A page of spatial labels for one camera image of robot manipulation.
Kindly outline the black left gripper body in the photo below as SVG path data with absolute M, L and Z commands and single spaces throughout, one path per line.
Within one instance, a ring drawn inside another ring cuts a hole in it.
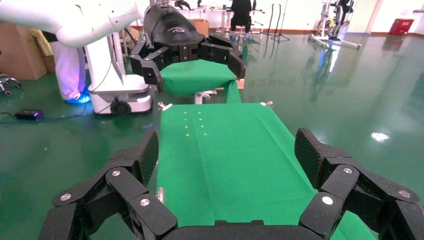
M 170 64 L 201 60 L 199 43 L 206 39 L 196 27 L 173 6 L 159 3 L 149 6 L 143 25 L 152 45 L 170 48 Z

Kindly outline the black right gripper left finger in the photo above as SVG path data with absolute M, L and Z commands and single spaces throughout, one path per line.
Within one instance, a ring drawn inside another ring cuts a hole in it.
M 39 233 L 41 240 L 88 240 L 106 219 L 119 215 L 138 240 L 161 240 L 178 226 L 176 216 L 149 192 L 159 157 L 159 138 L 116 151 L 100 172 L 63 190 Z

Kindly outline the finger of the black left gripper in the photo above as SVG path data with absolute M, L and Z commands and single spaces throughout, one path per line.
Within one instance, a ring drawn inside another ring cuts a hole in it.
M 199 43 L 198 56 L 201 60 L 226 65 L 238 79 L 245 78 L 247 66 L 243 54 L 228 38 L 211 33 Z
M 164 91 L 161 70 L 171 64 L 171 50 L 167 46 L 156 49 L 152 44 L 139 40 L 129 55 L 132 72 L 143 77 L 144 83 Z

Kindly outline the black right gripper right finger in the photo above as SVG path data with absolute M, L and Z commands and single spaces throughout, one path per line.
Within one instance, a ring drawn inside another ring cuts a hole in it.
M 411 189 L 366 169 L 307 128 L 297 130 L 294 154 L 317 191 L 299 218 L 301 227 L 328 240 L 351 212 L 381 240 L 423 239 L 424 207 Z

